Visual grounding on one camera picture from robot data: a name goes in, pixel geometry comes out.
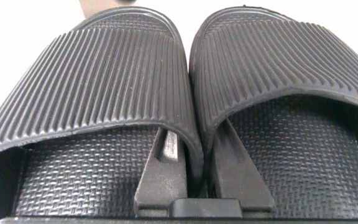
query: white background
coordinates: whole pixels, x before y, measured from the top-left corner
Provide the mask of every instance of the white background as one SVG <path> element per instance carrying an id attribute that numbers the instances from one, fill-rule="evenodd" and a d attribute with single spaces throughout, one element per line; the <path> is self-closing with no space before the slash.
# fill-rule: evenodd
<path id="1" fill-rule="evenodd" d="M 260 6 L 325 26 L 358 53 L 358 1 L 138 0 L 178 27 L 186 54 L 201 23 L 232 6 Z M 52 39 L 84 19 L 78 0 L 0 0 L 0 105 Z"/>

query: ribbed rubber strap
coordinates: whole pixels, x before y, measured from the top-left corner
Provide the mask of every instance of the ribbed rubber strap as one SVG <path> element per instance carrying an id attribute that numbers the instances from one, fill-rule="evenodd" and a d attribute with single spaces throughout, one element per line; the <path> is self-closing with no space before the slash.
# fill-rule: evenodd
<path id="1" fill-rule="evenodd" d="M 129 125 L 161 125 L 188 146 L 201 177 L 183 46 L 165 34 L 89 29 L 57 37 L 0 108 L 0 151 Z"/>
<path id="2" fill-rule="evenodd" d="M 202 40 L 190 71 L 201 140 L 250 105 L 290 94 L 358 106 L 358 55 L 324 27 L 291 21 L 226 26 Z"/>

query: black slide sandal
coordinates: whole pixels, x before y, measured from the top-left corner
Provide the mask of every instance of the black slide sandal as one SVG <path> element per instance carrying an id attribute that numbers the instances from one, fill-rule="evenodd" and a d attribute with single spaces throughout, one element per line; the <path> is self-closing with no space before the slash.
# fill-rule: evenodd
<path id="1" fill-rule="evenodd" d="M 150 9 L 57 37 L 0 108 L 0 219 L 167 216 L 202 173 L 183 46 Z"/>
<path id="2" fill-rule="evenodd" d="M 346 44 L 273 11 L 224 9 L 198 31 L 190 76 L 215 197 L 244 214 L 358 219 L 358 55 Z"/>

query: textured footbed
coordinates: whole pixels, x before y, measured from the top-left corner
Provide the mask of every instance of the textured footbed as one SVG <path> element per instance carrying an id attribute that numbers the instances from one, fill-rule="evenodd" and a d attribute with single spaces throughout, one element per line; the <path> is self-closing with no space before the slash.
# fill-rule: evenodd
<path id="1" fill-rule="evenodd" d="M 134 217 L 158 127 L 115 128 L 29 145 L 15 215 Z"/>
<path id="2" fill-rule="evenodd" d="M 276 218 L 358 218 L 358 143 L 346 105 L 285 96 L 232 115 Z"/>

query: rubber texture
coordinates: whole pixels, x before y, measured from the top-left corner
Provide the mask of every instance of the rubber texture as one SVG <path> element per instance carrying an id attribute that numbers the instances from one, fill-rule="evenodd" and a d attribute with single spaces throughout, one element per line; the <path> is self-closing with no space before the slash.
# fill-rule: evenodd
<path id="1" fill-rule="evenodd" d="M 15 214 L 133 217 L 157 127 L 114 128 L 29 146 Z"/>
<path id="2" fill-rule="evenodd" d="M 358 218 L 358 137 L 336 122 L 358 108 L 358 55 L 345 43 L 266 9 L 224 9 L 198 31 L 190 75 L 206 156 L 229 118 L 274 217 Z"/>
<path id="3" fill-rule="evenodd" d="M 134 217 L 158 127 L 186 143 L 187 175 L 200 182 L 203 151 L 178 37 L 160 13 L 122 7 L 42 52 L 0 108 L 0 153 L 26 154 L 13 215 Z"/>

